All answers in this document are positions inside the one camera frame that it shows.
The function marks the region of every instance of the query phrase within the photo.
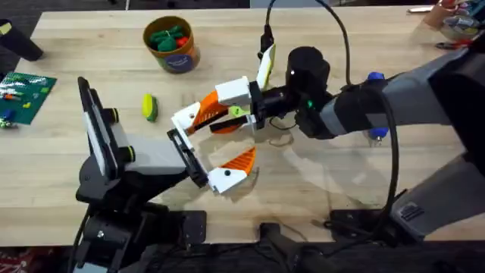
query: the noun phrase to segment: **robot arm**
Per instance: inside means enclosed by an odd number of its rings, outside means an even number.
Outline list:
[[[483,116],[481,102],[485,99],[484,41],[485,37],[481,36],[469,49],[451,52],[390,80],[366,80],[345,86],[344,91],[333,97],[325,96],[325,85],[319,86],[314,80],[315,71],[327,71],[326,62],[306,69],[308,66],[299,65],[292,59],[294,52],[290,53],[287,85],[280,89],[285,90],[285,96],[299,101],[293,105],[295,119],[308,137],[326,140],[354,131],[386,127],[386,115],[376,92],[386,96],[397,125],[452,125],[460,136],[467,152],[393,204],[393,225],[397,224],[398,229],[414,240],[423,240],[438,228],[485,212],[482,156],[485,133],[476,127],[475,121]]]

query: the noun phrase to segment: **blue cap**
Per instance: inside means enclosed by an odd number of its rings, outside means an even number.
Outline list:
[[[379,73],[379,72],[370,72],[369,75],[367,76],[368,80],[379,80],[379,79],[385,79],[384,74]]]

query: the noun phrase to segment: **cup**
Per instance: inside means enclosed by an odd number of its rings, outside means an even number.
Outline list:
[[[7,19],[0,19],[0,45],[28,61],[37,61],[44,53]]]
[[[150,36],[159,31],[169,30],[172,27],[181,26],[182,33],[189,40],[171,52],[160,52],[157,45],[150,43]],[[146,48],[152,53],[157,62],[170,73],[185,73],[194,69],[200,61],[200,52],[195,46],[194,36],[190,24],[183,18],[177,16],[160,17],[152,21],[143,31],[143,42]]]

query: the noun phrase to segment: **yellow object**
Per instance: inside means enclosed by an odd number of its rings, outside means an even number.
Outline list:
[[[150,95],[145,94],[142,102],[142,114],[147,121],[155,122],[158,116],[157,99]]]
[[[242,117],[243,115],[250,115],[251,111],[244,110],[239,106],[231,106],[229,107],[229,113],[231,113],[234,117]]]
[[[10,23],[6,23],[0,26],[0,34],[5,35],[12,29],[12,25]]]

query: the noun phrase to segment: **cable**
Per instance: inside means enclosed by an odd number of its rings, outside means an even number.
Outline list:
[[[275,117],[271,117],[271,118],[270,118],[270,120],[269,120],[269,124],[270,124],[271,126],[273,126],[273,127],[277,128],[278,130],[289,130],[289,129],[293,129],[293,128],[296,126],[296,124],[294,124],[294,125],[292,125],[292,126],[290,126],[290,127],[279,127],[279,126],[277,126],[277,125],[274,125],[274,124],[273,124],[273,119],[274,119],[274,118],[275,118]]]
[[[319,3],[322,7],[324,7],[330,14],[332,14],[333,19],[339,24],[340,29],[342,30],[343,35],[343,43],[346,46],[346,82],[348,86],[351,86],[352,83],[350,82],[350,45],[349,45],[349,37],[347,36],[346,27],[343,25],[342,21],[340,20],[339,16],[333,11],[333,9],[325,2],[321,0],[315,0]]]
[[[268,9],[266,10],[266,25],[269,26],[270,24],[270,15],[271,9],[273,8],[273,4],[276,0],[271,0],[270,4],[268,5]],[[349,36],[347,35],[346,27],[343,25],[342,21],[340,20],[339,16],[333,11],[333,9],[325,2],[321,0],[315,0],[319,3],[322,7],[324,7],[330,14],[332,15],[333,19],[339,24],[340,29],[342,30],[343,35],[343,43],[346,46],[346,83],[348,86],[352,85],[350,81],[350,45],[349,45]]]
[[[396,199],[397,182],[399,177],[399,141],[397,138],[396,120],[394,119],[393,109],[391,108],[386,96],[380,90],[375,90],[375,93],[380,97],[380,100],[383,104],[384,112],[386,113],[387,126],[389,127],[390,139],[391,139],[391,156],[392,156],[391,178],[390,178],[390,184],[389,184],[389,191],[387,193],[386,205],[384,206],[382,212],[380,213],[377,225],[372,230],[371,234],[359,240],[353,241],[351,243],[347,243],[337,249],[334,249],[332,252],[325,254],[327,258],[350,247],[353,247],[362,243],[366,243],[369,240],[375,239],[378,236],[378,234],[381,232],[383,226],[386,224],[386,221],[389,219],[391,208],[393,207],[394,200]]]
[[[71,273],[74,271],[74,256],[77,252],[77,247],[79,246],[79,241],[81,240],[81,235],[83,235],[84,227],[86,226],[86,222],[91,215],[92,207],[88,205],[86,212],[84,213],[83,220],[77,229],[76,237],[74,238],[73,248],[70,250],[69,260],[67,262],[67,273]]]
[[[291,269],[289,269],[289,266],[285,262],[283,255],[280,253],[280,251],[278,249],[276,249],[276,247],[274,247],[274,245],[272,243],[270,243],[269,245],[270,245],[271,251],[273,252],[273,254],[276,258],[277,263],[283,269],[283,272],[290,273]]]
[[[268,9],[266,10],[266,24],[270,24],[270,13],[271,9],[273,8],[273,4],[276,0],[271,0],[270,4],[268,5]]]
[[[224,250],[221,250],[221,251],[218,251],[214,254],[212,254],[213,256],[219,256],[219,255],[222,255],[222,254],[225,254],[225,253],[230,253],[230,252],[233,252],[233,251],[236,251],[236,250],[239,250],[239,249],[245,249],[245,248],[249,248],[249,247],[253,247],[253,245],[243,245],[243,246],[235,246],[235,247],[232,247],[232,248],[229,248],[229,249],[224,249]],[[194,258],[204,258],[204,257],[207,257],[208,254],[207,253],[203,253],[203,254],[193,254],[193,255],[189,255],[189,256],[171,256],[172,258],[180,258],[180,259],[194,259]]]

